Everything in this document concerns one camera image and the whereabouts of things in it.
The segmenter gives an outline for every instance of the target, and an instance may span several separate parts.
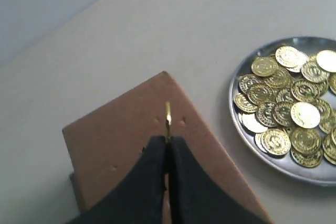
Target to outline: white table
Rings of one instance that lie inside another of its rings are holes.
[[[276,223],[334,223],[336,190],[253,155],[233,127],[227,89],[239,62],[267,42],[335,38],[335,14],[334,0],[97,1],[0,67],[0,222],[75,216],[62,127],[167,70]]]

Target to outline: metal plate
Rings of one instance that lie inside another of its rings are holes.
[[[270,44],[267,44],[252,54],[250,54],[235,70],[233,78],[229,87],[229,108],[231,112],[232,119],[247,146],[262,160],[267,164],[279,170],[280,172],[287,174],[293,178],[303,180],[312,184],[321,186],[336,186],[336,166],[329,164],[324,158],[322,163],[316,168],[304,168],[296,164],[289,153],[283,158],[273,158],[268,156],[259,150],[254,142],[254,137],[249,132],[247,132],[239,122],[238,110],[233,104],[233,98],[239,92],[238,81],[239,77],[247,73],[251,73],[251,64],[256,57],[265,57],[274,53],[275,50],[282,46],[283,44],[287,46],[293,46],[296,49],[306,53],[309,57],[316,55],[322,50],[333,50],[336,51],[336,41],[325,38],[318,37],[295,37],[277,40]],[[328,101],[332,108],[336,109],[336,96],[329,90],[325,95],[321,97],[322,99]],[[325,134],[318,129],[321,136],[324,138]]]

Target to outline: coin stack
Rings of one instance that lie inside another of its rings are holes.
[[[336,110],[322,99],[329,88],[336,94],[336,52],[308,57],[284,45],[257,57],[251,71],[240,77],[234,103],[260,151],[273,157],[290,153],[307,168],[323,157],[336,165]]]

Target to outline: brown cardboard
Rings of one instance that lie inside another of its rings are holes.
[[[167,72],[63,129],[75,171],[72,181],[80,208],[89,209],[115,188],[136,163],[149,137],[164,134],[166,101],[171,104],[172,133],[186,139],[210,177],[245,208],[272,222],[237,167]],[[166,197],[164,223],[170,223],[168,202]]]

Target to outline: plate rim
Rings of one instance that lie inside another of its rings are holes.
[[[237,68],[235,69],[235,71],[232,74],[232,78],[230,81],[230,85],[229,85],[229,94],[228,94],[228,98],[229,98],[229,110],[230,110],[230,114],[231,114],[231,118],[232,121],[234,123],[234,126],[236,127],[238,134],[240,135],[240,137],[243,139],[243,141],[245,142],[245,144],[252,150],[252,152],[254,154],[256,154],[259,158],[261,158],[266,164],[268,164],[269,166],[271,166],[272,168],[274,168],[275,170],[282,172],[286,175],[288,175],[289,177],[292,177],[296,180],[300,180],[303,182],[307,182],[310,184],[314,184],[314,185],[319,185],[319,186],[336,186],[336,181],[326,181],[326,180],[318,180],[318,179],[311,179],[311,178],[306,178],[294,173],[291,173],[279,166],[277,166],[276,164],[272,163],[271,161],[269,161],[268,159],[266,159],[261,153],[259,153],[253,146],[252,144],[249,142],[249,140],[247,140],[242,132],[242,130],[240,129],[240,125],[238,124],[238,120],[235,119],[235,109],[234,109],[234,105],[233,105],[233,85],[235,82],[235,79],[237,77],[238,71],[241,69],[241,67],[243,66],[243,64],[245,63],[245,61],[249,58],[251,58],[252,56],[257,55],[257,53],[259,51],[261,51],[263,48],[268,47],[272,44],[276,44],[277,42],[281,42],[283,40],[289,40],[289,39],[327,39],[327,40],[332,40],[334,42],[336,42],[336,40],[331,39],[331,38],[324,38],[324,37],[316,37],[316,36],[294,36],[294,37],[284,37],[281,39],[277,39],[274,40],[272,42],[266,43],[263,46],[257,48],[256,50],[254,50],[253,52],[251,52],[250,54],[248,54],[243,61],[240,62],[240,64],[237,66]]]

